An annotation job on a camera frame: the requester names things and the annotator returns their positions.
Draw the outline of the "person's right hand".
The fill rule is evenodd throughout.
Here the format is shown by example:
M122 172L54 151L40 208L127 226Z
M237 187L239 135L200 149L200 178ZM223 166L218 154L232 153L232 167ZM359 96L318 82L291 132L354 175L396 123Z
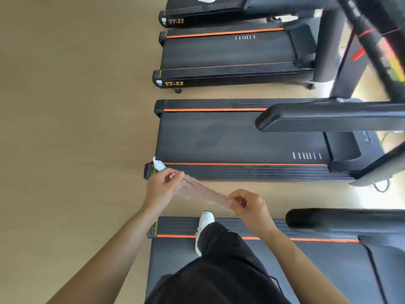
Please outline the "person's right hand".
M280 233L275 225L266 202L260 195L244 189L238 189L232 192L229 197L236 199L242 197L247 201L247 208L242 211L234 211L245 226L257 237L262 240L269 239Z

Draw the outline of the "person's left hand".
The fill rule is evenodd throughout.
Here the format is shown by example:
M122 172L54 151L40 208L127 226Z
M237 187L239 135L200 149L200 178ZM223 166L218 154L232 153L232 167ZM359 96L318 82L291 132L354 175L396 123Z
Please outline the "person's left hand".
M178 170L166 168L150 177L147 183L144 208L160 215L174 196L177 186L170 185L170 175Z

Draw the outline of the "clear plastic glove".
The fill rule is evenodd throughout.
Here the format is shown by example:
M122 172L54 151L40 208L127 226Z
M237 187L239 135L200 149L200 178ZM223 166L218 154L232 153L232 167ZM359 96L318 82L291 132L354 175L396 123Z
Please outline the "clear plastic glove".
M233 203L240 204L243 209L247 208L247 201L244 198L233 199L228 195L220 194L187 174L184 175L181 183L175 189L174 195L187 201L220 206L230 212L234 212L232 210Z

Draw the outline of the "person's right forearm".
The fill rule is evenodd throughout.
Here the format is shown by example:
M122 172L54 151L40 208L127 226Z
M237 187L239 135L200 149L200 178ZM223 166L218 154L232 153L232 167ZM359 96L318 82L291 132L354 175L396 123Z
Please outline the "person's right forearm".
M281 231L262 241L276 257L300 304L351 304Z

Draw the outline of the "person's left forearm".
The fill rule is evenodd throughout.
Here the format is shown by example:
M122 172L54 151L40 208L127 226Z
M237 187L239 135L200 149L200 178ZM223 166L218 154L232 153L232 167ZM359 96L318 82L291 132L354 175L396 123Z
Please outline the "person's left forearm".
M164 208L144 203L46 304L114 304L149 228Z

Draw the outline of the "white sneaker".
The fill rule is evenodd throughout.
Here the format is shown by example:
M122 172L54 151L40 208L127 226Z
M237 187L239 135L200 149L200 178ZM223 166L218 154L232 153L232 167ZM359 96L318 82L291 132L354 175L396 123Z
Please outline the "white sneaker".
M202 231L205 229L205 227L207 227L207 225L211 224L215 222L215 217L214 214L210 211L204 211L199 219L199 224L198 224L198 228L197 228L197 232L195 234L196 236L196 240L195 240L195 251L198 255L198 257L202 256L202 253L200 252L200 249L198 248L198 241L200 238L200 235L202 233Z

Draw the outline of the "black trousers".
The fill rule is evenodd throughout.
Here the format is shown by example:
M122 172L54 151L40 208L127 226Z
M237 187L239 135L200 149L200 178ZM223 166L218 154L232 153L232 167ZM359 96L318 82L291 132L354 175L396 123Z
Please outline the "black trousers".
M144 304L291 304L241 236L213 222L201 257L162 276Z

